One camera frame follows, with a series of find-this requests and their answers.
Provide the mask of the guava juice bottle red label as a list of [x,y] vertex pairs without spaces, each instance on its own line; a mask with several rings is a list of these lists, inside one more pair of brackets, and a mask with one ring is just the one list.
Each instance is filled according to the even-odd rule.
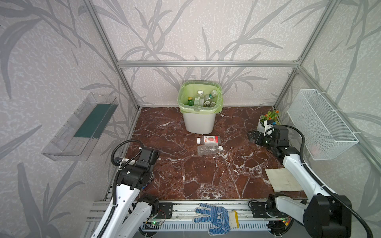
[[220,136],[204,135],[196,139],[198,145],[221,145]]

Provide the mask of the clear unlabelled bottle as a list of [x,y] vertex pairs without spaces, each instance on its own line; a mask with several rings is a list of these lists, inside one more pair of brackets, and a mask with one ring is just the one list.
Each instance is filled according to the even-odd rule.
[[214,155],[223,151],[223,146],[220,145],[201,145],[197,147],[198,156]]

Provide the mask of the clear bottle green cap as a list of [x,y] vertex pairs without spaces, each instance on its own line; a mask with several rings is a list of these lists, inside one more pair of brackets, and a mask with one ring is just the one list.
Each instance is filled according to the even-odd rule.
[[212,90],[209,94],[204,97],[204,102],[215,102],[218,96],[218,92],[216,90]]

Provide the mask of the green bottle yellow cap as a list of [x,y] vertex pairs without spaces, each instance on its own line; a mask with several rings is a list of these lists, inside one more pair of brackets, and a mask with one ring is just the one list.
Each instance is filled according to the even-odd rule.
[[193,97],[189,97],[189,98],[188,98],[187,105],[188,105],[188,106],[193,106],[193,105],[194,105],[194,99],[193,99]]

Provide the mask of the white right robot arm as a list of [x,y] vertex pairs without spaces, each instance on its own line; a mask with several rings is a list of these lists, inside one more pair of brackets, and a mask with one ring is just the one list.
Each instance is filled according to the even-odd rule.
[[329,188],[303,158],[305,136],[295,127],[274,125],[265,132],[247,133],[250,142],[265,147],[291,173],[305,192],[308,203],[302,204],[288,196],[274,196],[273,207],[301,223],[312,238],[349,238],[352,218],[365,229],[368,238],[373,232],[367,222],[352,209],[345,195]]

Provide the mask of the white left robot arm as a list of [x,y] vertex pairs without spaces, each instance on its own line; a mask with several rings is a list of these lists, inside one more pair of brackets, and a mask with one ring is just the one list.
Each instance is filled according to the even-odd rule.
[[[138,143],[140,151],[130,159],[116,158],[117,150],[125,144]],[[142,189],[154,179],[153,167],[160,151],[135,139],[126,140],[113,150],[111,162],[119,169],[112,184],[112,198],[93,238],[132,238],[143,223],[159,212],[156,196],[146,194],[137,200]]]

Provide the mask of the white plastic trash bin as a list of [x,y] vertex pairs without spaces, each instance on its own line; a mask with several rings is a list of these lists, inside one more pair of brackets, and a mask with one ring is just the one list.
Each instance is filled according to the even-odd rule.
[[195,134],[210,134],[213,131],[216,114],[182,113],[186,130]]

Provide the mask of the green bin liner bag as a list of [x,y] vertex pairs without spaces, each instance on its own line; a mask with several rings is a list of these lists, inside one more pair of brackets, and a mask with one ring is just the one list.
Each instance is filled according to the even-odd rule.
[[[194,98],[197,91],[199,90],[202,90],[204,93],[211,93],[213,90],[216,90],[216,105],[214,107],[195,107],[187,105],[188,98]],[[222,88],[218,83],[212,81],[189,80],[181,86],[177,103],[182,113],[193,113],[201,115],[218,114],[222,111],[224,104]]]

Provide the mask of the potted artificial flower plant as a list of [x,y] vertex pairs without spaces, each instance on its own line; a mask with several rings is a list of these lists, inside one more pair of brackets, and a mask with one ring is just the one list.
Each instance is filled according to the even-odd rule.
[[265,126],[264,122],[266,120],[274,120],[276,122],[276,125],[280,125],[280,113],[278,110],[270,110],[265,115],[262,115],[259,119],[257,131],[264,133],[265,132]]

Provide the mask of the beige striped oven mitt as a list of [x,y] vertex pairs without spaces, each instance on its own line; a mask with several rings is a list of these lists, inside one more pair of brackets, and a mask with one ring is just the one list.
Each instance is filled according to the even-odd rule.
[[265,169],[269,182],[275,192],[302,191],[302,187],[286,169]]

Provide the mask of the green circuit board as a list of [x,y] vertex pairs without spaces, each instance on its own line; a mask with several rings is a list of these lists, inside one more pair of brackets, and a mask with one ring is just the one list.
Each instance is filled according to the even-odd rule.
[[158,230],[160,227],[163,226],[165,219],[159,219],[159,220],[148,220],[144,223],[143,227],[148,230]]

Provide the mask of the blue dotted work glove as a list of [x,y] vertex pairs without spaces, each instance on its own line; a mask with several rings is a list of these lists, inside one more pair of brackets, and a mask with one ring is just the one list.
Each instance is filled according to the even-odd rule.
[[239,228],[238,213],[236,210],[228,211],[222,206],[200,203],[194,212],[197,214],[197,216],[193,218],[194,223],[212,224],[212,227],[208,229],[210,236],[226,235],[231,229]]

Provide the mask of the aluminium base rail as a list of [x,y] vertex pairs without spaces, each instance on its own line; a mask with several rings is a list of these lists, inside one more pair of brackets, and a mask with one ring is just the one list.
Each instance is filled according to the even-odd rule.
[[149,220],[165,219],[163,226],[158,230],[148,230],[141,224],[140,231],[153,236],[158,232],[206,232],[212,227],[210,223],[196,224],[193,218],[197,216],[194,210],[200,203],[222,206],[228,211],[236,210],[238,213],[239,228],[233,232],[243,231],[275,231],[281,234],[291,226],[291,216],[285,213],[270,210],[267,201],[263,199],[233,199],[233,200],[160,200],[158,212]]

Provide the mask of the clear wall shelf tray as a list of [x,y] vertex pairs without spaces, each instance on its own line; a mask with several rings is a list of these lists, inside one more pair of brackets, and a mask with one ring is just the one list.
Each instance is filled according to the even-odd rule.
[[86,161],[118,105],[116,96],[89,93],[42,154],[53,161]]

